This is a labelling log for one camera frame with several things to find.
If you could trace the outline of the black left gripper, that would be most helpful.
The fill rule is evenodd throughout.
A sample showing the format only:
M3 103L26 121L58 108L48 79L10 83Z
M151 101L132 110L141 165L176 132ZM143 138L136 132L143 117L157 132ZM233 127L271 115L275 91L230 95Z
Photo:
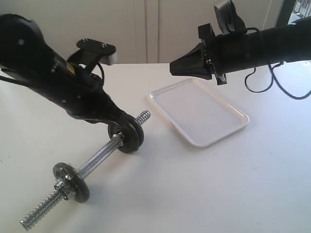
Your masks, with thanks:
M103 89L104 74L86 72L85 65L67 62L51 48L0 50L0 66L8 77L89 123L129 125L132 116L120 109Z

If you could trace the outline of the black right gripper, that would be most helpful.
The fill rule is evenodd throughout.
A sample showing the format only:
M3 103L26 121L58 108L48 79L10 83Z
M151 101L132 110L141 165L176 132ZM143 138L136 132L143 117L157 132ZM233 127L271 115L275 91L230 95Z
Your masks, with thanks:
M242 30L225 35L215 35L210 24L198 27L201 43L170 63L173 76L197 77L226 84L227 73L259 67L265 64L263 42L259 31Z

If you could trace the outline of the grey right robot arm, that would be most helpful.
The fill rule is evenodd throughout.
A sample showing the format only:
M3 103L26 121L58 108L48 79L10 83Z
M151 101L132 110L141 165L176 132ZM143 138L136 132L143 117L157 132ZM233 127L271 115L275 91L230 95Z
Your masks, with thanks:
M190 76L227 83L231 72L311 58L311 19L262 31L244 29L215 35L210 24L198 27L201 42L170 63L173 76Z

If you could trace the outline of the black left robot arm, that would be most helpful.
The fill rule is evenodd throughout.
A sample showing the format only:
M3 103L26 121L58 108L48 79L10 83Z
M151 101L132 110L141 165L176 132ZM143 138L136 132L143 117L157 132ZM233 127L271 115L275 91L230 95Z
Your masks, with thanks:
M128 126L131 116L104 91L104 75L93 73L99 64L113 64L116 47L90 38L76 45L78 50L63 58L46 43L34 21L15 14L0 17L0 65L17 84L75 119Z

